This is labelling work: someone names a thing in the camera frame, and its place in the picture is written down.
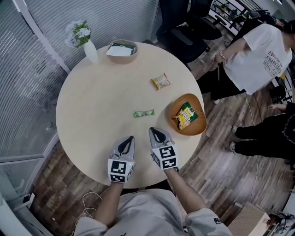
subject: white paper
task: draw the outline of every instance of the white paper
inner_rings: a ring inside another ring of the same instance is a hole
[[[132,49],[128,47],[121,47],[121,46],[112,46],[106,52],[107,55],[110,56],[130,56],[132,53]]]

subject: white t-shirt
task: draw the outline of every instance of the white t-shirt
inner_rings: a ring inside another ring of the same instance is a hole
[[[256,27],[243,38],[250,49],[229,58],[224,70],[240,91],[253,94],[283,74],[292,60],[292,52],[286,52],[282,32],[268,24]]]
[[[88,217],[79,219],[74,236],[232,236],[209,209],[188,214],[183,231],[181,213],[173,193],[148,189],[120,197],[116,224],[110,229]]]

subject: person in black clothing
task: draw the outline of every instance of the person in black clothing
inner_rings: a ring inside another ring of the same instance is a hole
[[[232,127],[232,132],[247,141],[231,142],[230,150],[245,156],[261,155],[292,159],[295,152],[295,104],[270,105],[283,114],[267,117],[263,122],[250,127]]]

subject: black hair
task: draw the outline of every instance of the black hair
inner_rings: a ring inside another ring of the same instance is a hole
[[[288,23],[286,23],[283,29],[284,29],[284,32],[288,34],[295,34],[295,20],[291,20]]]

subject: person in white t-shirt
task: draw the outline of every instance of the person in white t-shirt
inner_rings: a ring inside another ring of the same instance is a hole
[[[215,56],[218,68],[197,80],[202,94],[211,92],[219,99],[246,92],[253,94],[280,77],[292,60],[295,49],[295,21],[284,25],[284,32],[262,24]]]
[[[124,183],[111,182],[95,216],[80,218],[74,236],[232,236],[200,195],[178,174],[178,168],[169,167],[163,171],[188,214],[185,217],[187,233],[183,230],[177,199],[165,180],[124,195]]]

